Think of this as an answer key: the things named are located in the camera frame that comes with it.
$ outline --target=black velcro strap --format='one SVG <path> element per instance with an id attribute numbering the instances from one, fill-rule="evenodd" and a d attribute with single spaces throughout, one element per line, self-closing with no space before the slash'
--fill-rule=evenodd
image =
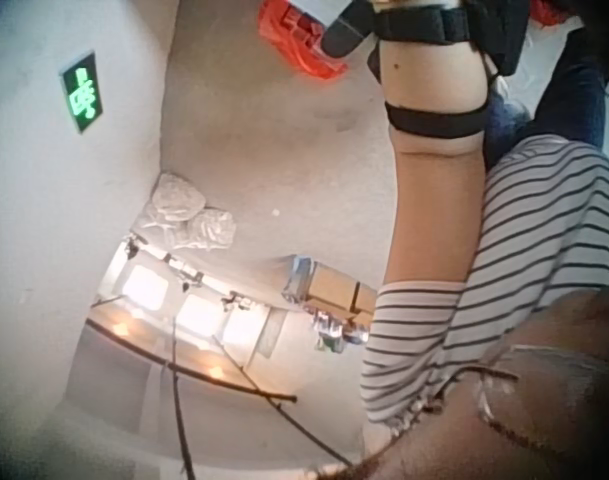
<path id="1" fill-rule="evenodd" d="M 477 110 L 466 113 L 434 113 L 394 107 L 387 103 L 388 120 L 402 132 L 432 138 L 463 138 L 486 128 L 488 101 Z"/>
<path id="2" fill-rule="evenodd" d="M 471 34 L 465 8 L 426 6 L 395 8 L 375 15 L 374 32 L 391 42 L 452 45 L 468 42 Z"/>

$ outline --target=sign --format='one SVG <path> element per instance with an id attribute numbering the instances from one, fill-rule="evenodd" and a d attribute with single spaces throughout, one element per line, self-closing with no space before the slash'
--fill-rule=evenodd
<path id="1" fill-rule="evenodd" d="M 62 73 L 66 103 L 80 133 L 102 114 L 102 99 L 95 68 L 95 53 Z"/>

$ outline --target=red bag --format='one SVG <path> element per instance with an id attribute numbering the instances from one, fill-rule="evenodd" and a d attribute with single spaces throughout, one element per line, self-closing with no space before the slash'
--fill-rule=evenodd
<path id="1" fill-rule="evenodd" d="M 531 0 L 531 18 L 545 27 L 550 27 L 564 23 L 569 15 L 558 12 L 546 0 Z"/>
<path id="2" fill-rule="evenodd" d="M 288 63 L 308 75 L 330 80 L 348 68 L 318 48 L 324 26 L 287 0 L 265 0 L 259 14 L 259 32 Z"/>

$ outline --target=striped shirt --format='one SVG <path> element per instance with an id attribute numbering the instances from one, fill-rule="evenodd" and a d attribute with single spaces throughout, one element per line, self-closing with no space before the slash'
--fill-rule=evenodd
<path id="1" fill-rule="evenodd" d="M 561 137 L 517 145 L 486 180 L 483 227 L 464 283 L 399 282 L 379 292 L 361 395 L 371 422 L 413 412 L 531 313 L 609 286 L 609 160 Z"/>

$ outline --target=blue jeans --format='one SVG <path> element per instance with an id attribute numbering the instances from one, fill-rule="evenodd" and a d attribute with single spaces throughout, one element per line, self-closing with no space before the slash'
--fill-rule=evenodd
<path id="1" fill-rule="evenodd" d="M 606 83 L 586 31 L 582 28 L 571 32 L 533 120 L 516 116 L 499 95 L 491 95 L 484 145 L 487 171 L 515 145 L 534 135 L 559 135 L 601 150 Z"/>

